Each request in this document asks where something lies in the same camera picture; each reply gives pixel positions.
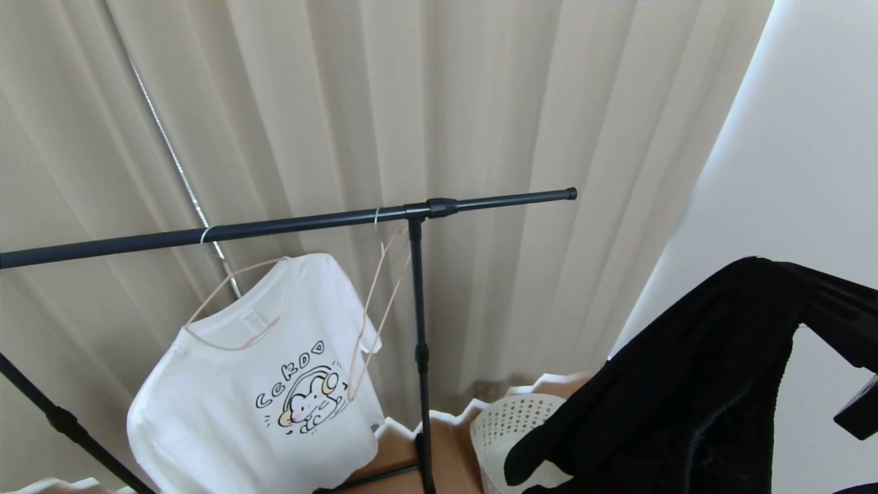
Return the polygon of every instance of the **vertical pole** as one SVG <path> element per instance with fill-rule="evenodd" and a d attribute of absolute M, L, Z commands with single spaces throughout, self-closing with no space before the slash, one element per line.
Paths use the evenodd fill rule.
<path fill-rule="evenodd" d="M 6 376 L 19 391 L 30 399 L 33 404 L 46 414 L 46 419 L 52 427 L 67 436 L 70 440 L 78 444 L 82 449 L 87 451 L 92 458 L 100 461 L 110 472 L 126 483 L 140 494 L 155 494 L 143 481 L 131 472 L 119 460 L 113 457 L 109 451 L 104 449 L 97 441 L 89 435 L 76 420 L 76 417 L 67 410 L 52 403 L 48 396 L 44 395 L 36 385 L 27 379 L 21 371 L 15 367 L 5 355 L 0 353 L 0 374 Z"/>
<path fill-rule="evenodd" d="M 423 218 L 408 220 L 408 240 L 412 247 L 412 277 L 414 279 L 414 316 L 417 324 L 418 343 L 414 348 L 414 361 L 418 364 L 421 378 L 421 433 L 415 438 L 418 458 L 421 463 L 421 480 L 426 494 L 435 494 L 433 485 L 433 461 L 430 449 L 430 401 L 427 367 L 429 349 L 427 347 L 427 323 L 424 316 L 424 264 L 421 255 L 421 224 Z"/>

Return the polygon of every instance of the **brown floor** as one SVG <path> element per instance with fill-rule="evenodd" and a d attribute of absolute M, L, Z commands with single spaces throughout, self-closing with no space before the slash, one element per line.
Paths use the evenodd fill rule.
<path fill-rule="evenodd" d="M 567 398 L 579 389 L 588 375 L 545 375 L 532 387 L 510 389 L 509 394 L 545 393 Z M 439 494 L 484 494 L 479 477 L 479 463 L 470 442 L 470 422 L 479 416 L 485 403 L 473 401 L 458 417 L 431 412 L 430 427 L 433 447 L 433 477 Z M 362 478 L 393 467 L 417 461 L 412 437 L 406 428 L 389 421 L 378 437 L 378 455 L 351 479 Z M 348 494 L 422 493 L 421 473 L 408 472 L 375 483 L 345 490 Z"/>

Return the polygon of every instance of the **cartoon mouse graphic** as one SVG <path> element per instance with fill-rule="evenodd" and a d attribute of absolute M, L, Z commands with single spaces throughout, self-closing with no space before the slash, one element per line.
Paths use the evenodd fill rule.
<path fill-rule="evenodd" d="M 284 411 L 277 418 L 281 427 L 302 424 L 305 434 L 344 410 L 343 396 L 332 396 L 339 384 L 338 373 L 327 366 L 317 366 L 299 376 L 284 400 Z"/>

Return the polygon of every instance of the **white plastic basket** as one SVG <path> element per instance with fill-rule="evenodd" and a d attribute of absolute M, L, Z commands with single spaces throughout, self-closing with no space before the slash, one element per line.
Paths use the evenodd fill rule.
<path fill-rule="evenodd" d="M 519 494 L 534 485 L 557 487 L 570 480 L 558 467 L 544 461 L 521 485 L 510 487 L 503 462 L 512 446 L 545 422 L 564 399 L 552 395 L 513 395 L 492 403 L 470 424 L 470 439 L 479 459 L 485 494 Z"/>

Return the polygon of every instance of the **garment rack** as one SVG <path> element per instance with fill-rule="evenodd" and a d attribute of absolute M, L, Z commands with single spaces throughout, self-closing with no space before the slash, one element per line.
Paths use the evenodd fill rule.
<path fill-rule="evenodd" d="M 426 202 L 415 204 L 406 204 L 403 206 L 381 207 L 378 211 L 375 209 L 361 209 L 359 211 L 350 211 L 347 213 L 318 214 L 315 216 L 304 216 L 285 220 L 239 223 L 227 226 L 218 225 L 210 228 L 206 233 L 204 229 L 186 229 L 146 235 L 122 236 L 89 242 L 67 243 L 63 245 L 39 247 L 37 249 L 0 252 L 0 270 L 28 265 L 54 263 L 70 259 L 110 256 L 125 252 L 167 249 L 169 247 L 194 245 L 202 242 L 224 242 L 241 238 L 279 235 L 283 233 L 315 229 L 329 229 L 371 222 L 407 220 L 408 239 L 412 251 L 414 313 L 417 330 L 417 344 L 414 348 L 414 361 L 417 365 L 418 374 L 421 379 L 421 432 L 419 432 L 414 439 L 415 450 L 417 451 L 417 462 L 397 467 L 395 469 L 389 469 L 385 472 L 367 476 L 362 479 L 350 481 L 334 489 L 321 490 L 320 492 L 345 490 L 358 485 L 386 479 L 390 476 L 420 470 L 424 492 L 427 494 L 433 494 L 435 493 L 435 485 L 433 483 L 433 464 L 430 458 L 430 407 L 427 382 L 429 350 L 427 347 L 427 328 L 424 316 L 424 276 L 423 258 L 421 254 L 421 224 L 428 218 L 443 218 L 462 211 L 515 206 L 554 200 L 575 200 L 576 196 L 576 189 L 571 187 L 556 191 L 523 193 L 471 200 L 440 198 L 430 199 Z M 46 414 L 46 419 L 56 431 L 64 434 L 70 440 L 78 444 L 132 489 L 135 489 L 141 494 L 154 494 L 153 490 L 123 465 L 121 461 L 116 459 L 109 451 L 95 441 L 85 428 L 79 424 L 72 413 L 53 403 L 2 353 L 0 353 L 0 372 L 2 372 L 6 379 L 18 388 L 19 391 L 27 396 L 33 404 Z"/>

